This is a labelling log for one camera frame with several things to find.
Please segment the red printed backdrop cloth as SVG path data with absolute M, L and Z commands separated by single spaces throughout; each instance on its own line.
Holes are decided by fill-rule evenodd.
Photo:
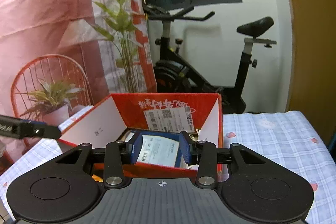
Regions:
M 141 0 L 1 0 L 1 114 L 60 124 L 157 90 Z

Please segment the blue checked tablecloth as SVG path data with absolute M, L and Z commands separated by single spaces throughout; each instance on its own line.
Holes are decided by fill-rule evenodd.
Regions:
M 335 162 L 301 112 L 228 114 L 223 115 L 223 126 L 225 148 L 241 143 L 307 179 L 314 191 L 308 223 L 335 223 Z M 9 184 L 60 154 L 55 140 L 41 140 L 1 175 L 1 201 L 12 218 L 6 198 Z

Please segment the wooden door panel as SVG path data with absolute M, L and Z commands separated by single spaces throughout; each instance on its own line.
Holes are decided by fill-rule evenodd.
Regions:
M 289 110 L 304 114 L 325 144 L 335 133 L 335 0 L 291 0 Z

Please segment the red strawberry cardboard box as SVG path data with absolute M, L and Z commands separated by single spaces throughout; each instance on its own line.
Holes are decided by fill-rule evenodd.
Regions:
M 129 139 L 135 132 L 186 131 L 197 140 L 223 146 L 222 99 L 215 93 L 114 93 L 92 108 L 85 107 L 59 127 L 60 141 L 71 146 L 90 143 L 103 148 Z M 124 165 L 127 177 L 190 177 L 196 166 L 181 159 L 180 167 L 135 163 Z

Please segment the blue tissue packet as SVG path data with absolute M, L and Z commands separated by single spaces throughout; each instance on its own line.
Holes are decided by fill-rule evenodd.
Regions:
M 182 153 L 179 134 L 167 132 L 137 131 L 139 137 L 134 147 L 133 162 L 180 167 Z

